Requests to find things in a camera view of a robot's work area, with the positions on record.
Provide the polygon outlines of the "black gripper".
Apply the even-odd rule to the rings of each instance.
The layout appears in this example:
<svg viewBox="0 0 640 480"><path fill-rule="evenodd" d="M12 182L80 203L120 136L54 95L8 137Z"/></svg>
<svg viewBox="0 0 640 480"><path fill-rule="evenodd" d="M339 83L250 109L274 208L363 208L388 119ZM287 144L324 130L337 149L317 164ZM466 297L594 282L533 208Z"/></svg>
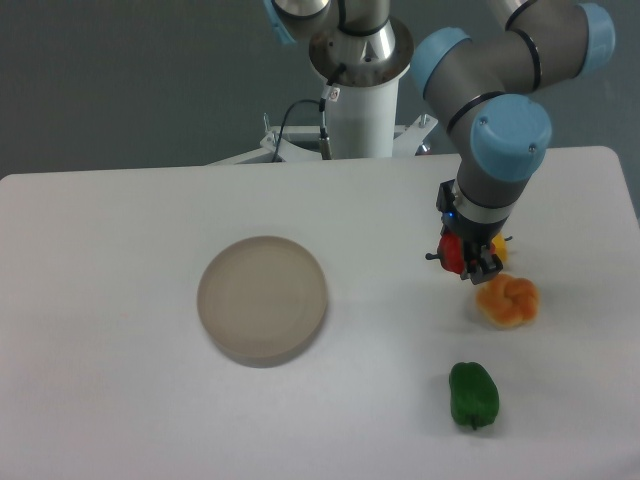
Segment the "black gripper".
<svg viewBox="0 0 640 480"><path fill-rule="evenodd" d="M445 211L441 215L444 228L454 233L462 243L462 280L479 285L494 279L502 270L503 262L491 251L491 244L502 230L506 219L493 223L478 223L457 211Z"/></svg>

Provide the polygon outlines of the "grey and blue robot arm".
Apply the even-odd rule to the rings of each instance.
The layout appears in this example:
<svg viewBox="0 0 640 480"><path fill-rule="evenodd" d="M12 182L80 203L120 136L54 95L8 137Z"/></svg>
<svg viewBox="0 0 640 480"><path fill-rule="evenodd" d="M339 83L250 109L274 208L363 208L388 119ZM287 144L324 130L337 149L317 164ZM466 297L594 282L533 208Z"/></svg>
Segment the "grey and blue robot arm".
<svg viewBox="0 0 640 480"><path fill-rule="evenodd" d="M502 268L490 245L552 136L530 94L603 67L616 44L609 13L594 3L494 1L503 32L485 42L444 28L415 43L386 1L268 1L283 42L309 43L325 87L319 101L325 158L388 156L399 79L411 74L456 146L457 176L436 201L443 229L461 243L463 278L479 284Z"/></svg>

